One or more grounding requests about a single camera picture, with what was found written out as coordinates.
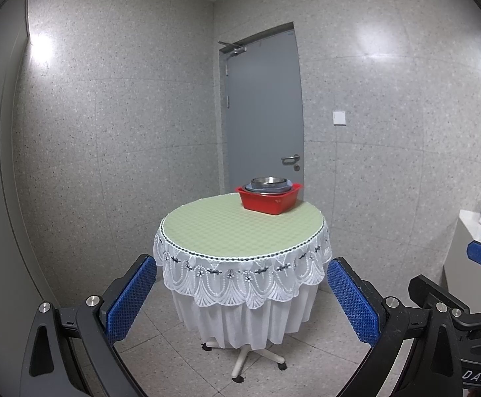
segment door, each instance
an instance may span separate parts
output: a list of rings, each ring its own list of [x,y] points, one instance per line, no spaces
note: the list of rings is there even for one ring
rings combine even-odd
[[[229,187],[255,177],[303,183],[303,100],[295,31],[225,56]]]

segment white fabric skirt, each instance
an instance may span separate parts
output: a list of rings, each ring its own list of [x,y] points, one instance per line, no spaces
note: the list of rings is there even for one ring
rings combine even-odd
[[[199,307],[194,297],[172,290],[180,320],[190,331],[198,330],[202,342],[216,339],[221,348],[240,348],[249,343],[252,349],[264,349],[267,340],[282,343],[284,333],[299,331],[301,322],[308,321],[318,285],[301,285],[298,296],[287,302],[267,299],[261,307],[249,309],[245,303],[237,306],[214,304]]]

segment red basket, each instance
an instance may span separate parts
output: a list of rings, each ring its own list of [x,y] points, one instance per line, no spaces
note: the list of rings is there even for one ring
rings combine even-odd
[[[294,206],[301,188],[303,188],[303,185],[293,184],[290,191],[278,195],[252,193],[241,186],[236,188],[235,191],[240,194],[244,209],[268,213],[269,215],[279,215]]]

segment white wall switch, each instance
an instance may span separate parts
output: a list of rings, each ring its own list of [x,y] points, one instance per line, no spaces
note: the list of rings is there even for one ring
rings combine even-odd
[[[347,125],[345,123],[345,112],[344,111],[333,111],[332,112],[332,120],[334,121],[334,125]]]

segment metal screw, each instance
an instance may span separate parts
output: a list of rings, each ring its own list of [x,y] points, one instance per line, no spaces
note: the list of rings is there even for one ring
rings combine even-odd
[[[96,295],[91,295],[86,299],[86,304],[89,307],[95,306],[99,302],[99,297]]]
[[[38,310],[42,313],[46,313],[49,309],[51,309],[51,305],[48,302],[43,302],[40,306],[38,306]]]
[[[435,307],[437,308],[437,310],[438,310],[439,312],[442,312],[442,313],[444,313],[444,312],[446,312],[446,311],[448,310],[448,308],[446,307],[446,305],[445,305],[444,303],[441,303],[441,302],[438,302],[438,303],[435,305]]]
[[[387,304],[389,307],[398,307],[399,302],[395,297],[388,297],[385,299],[385,304]]]

